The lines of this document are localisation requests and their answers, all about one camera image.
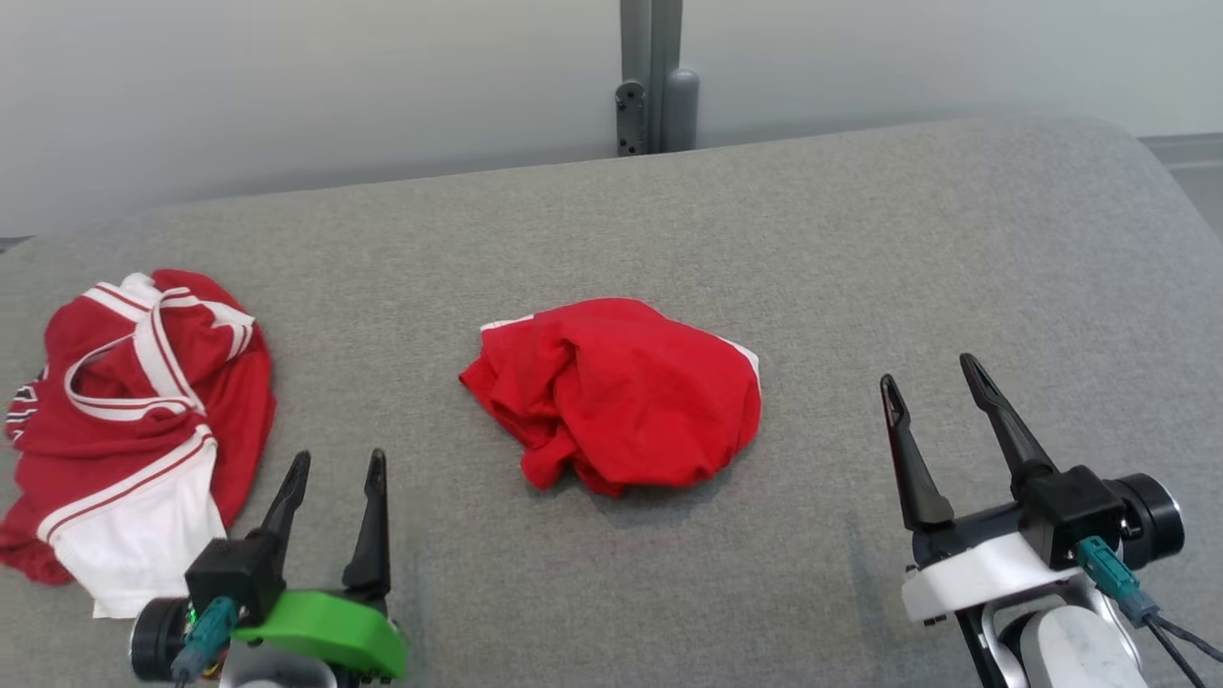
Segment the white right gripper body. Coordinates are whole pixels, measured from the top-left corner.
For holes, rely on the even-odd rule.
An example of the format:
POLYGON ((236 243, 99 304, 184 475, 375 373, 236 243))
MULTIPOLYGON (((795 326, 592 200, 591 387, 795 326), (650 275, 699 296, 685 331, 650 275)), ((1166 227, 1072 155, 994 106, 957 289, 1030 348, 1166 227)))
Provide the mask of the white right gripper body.
POLYGON ((951 521, 932 532, 914 532, 914 569, 901 585, 901 601, 914 622, 1010 598, 1080 573, 1075 565, 1044 565, 1020 532, 1019 503, 951 521))

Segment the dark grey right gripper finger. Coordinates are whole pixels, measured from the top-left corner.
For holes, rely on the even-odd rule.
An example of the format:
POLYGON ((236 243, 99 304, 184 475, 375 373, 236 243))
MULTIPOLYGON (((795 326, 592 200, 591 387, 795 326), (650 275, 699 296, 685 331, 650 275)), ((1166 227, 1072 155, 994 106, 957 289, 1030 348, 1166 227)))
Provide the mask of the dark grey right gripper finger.
POLYGON ((974 354, 961 354, 960 367, 978 409, 988 417, 1000 453, 1007 462, 1011 486, 1059 473, 1011 402, 974 354))
POLYGON ((907 532, 929 532, 949 524, 954 510, 929 474, 912 434, 912 414, 892 375, 881 378, 881 400, 903 524, 907 532))

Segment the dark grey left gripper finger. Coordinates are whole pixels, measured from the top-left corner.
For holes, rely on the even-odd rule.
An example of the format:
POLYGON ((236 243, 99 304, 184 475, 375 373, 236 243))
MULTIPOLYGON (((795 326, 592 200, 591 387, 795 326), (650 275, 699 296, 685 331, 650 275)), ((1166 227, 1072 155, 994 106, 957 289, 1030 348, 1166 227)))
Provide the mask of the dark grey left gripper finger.
POLYGON ((272 569, 283 569, 284 561, 287 558, 294 514, 303 502, 309 483, 309 450, 300 450, 294 456, 287 475, 284 477, 276 495, 272 499, 260 527, 256 530, 260 540, 270 547, 272 569))
POLYGON ((353 557, 342 571, 345 591, 364 601, 384 601, 393 590, 386 483, 384 450, 373 448, 364 479, 364 513, 353 557))

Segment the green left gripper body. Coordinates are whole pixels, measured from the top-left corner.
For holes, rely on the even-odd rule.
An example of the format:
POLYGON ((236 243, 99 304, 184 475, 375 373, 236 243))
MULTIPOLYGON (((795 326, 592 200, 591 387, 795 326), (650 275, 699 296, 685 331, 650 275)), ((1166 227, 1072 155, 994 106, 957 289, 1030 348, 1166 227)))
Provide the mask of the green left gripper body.
POLYGON ((386 589, 283 591, 260 623, 232 632, 232 644, 314 657, 364 682, 406 675, 408 643, 388 615, 386 589))

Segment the red Bulls jersey white trim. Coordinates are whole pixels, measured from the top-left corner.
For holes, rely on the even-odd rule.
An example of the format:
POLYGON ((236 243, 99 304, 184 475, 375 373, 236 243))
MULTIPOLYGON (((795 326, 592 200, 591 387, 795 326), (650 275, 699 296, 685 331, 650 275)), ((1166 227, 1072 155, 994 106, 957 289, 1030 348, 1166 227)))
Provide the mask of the red Bulls jersey white trim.
POLYGON ((276 411, 272 356, 245 306, 179 269, 92 286, 43 345, 4 419, 17 497, 0 565, 78 584, 95 618, 135 618, 186 595, 245 506, 276 411))

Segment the red shorts white side stripe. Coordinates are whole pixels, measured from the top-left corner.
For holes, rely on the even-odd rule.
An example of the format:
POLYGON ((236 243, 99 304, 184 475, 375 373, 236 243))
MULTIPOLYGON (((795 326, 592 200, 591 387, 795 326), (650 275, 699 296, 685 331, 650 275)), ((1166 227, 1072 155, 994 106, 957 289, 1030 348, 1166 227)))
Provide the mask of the red shorts white side stripe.
POLYGON ((567 473, 612 499, 693 488, 759 433, 759 357, 646 302, 574 302, 479 337, 461 384, 523 447, 532 488, 567 473))

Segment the grey fabric sofa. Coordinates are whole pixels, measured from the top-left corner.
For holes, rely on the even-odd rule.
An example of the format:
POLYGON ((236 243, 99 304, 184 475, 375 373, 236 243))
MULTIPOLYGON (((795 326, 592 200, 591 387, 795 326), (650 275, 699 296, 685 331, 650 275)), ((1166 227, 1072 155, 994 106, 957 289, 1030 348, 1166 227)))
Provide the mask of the grey fabric sofa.
POLYGON ((353 552, 371 450, 393 503, 406 686, 940 688, 911 623, 879 378, 958 513, 1008 499, 974 353, 1057 466, 1148 473, 1188 522, 1141 571, 1223 646, 1223 241, 1131 134, 958 120, 161 208, 0 254, 0 418, 54 310, 190 269, 260 323, 278 414, 240 521, 313 457, 287 577, 353 552), (755 444, 682 492, 539 492, 459 375, 478 328, 621 296, 761 360, 755 444))

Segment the grey round cylinder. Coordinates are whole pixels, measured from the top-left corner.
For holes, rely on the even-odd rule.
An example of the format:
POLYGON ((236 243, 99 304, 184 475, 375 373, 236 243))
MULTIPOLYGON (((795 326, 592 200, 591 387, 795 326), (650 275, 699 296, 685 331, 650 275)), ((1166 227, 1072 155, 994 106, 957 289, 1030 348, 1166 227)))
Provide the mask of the grey round cylinder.
POLYGON ((692 152, 697 141, 700 77, 678 67, 667 75, 660 103, 660 152, 692 152))

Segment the dark grey hinge bracket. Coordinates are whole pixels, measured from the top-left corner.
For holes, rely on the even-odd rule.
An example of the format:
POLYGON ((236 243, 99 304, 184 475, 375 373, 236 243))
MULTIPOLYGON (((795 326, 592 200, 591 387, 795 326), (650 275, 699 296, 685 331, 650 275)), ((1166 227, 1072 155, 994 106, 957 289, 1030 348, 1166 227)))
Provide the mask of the dark grey hinge bracket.
POLYGON ((638 156, 648 153, 648 98, 646 87, 627 79, 616 87, 615 95, 616 156, 638 156))

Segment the grey metal post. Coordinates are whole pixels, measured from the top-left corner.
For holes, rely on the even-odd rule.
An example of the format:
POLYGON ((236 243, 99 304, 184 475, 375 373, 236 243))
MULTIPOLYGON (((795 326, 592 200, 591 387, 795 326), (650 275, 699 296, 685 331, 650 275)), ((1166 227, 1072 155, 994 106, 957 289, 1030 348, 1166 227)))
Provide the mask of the grey metal post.
POLYGON ((648 98, 648 153, 660 152, 660 103, 667 75, 680 67, 684 0, 616 0, 621 82, 638 81, 648 98))

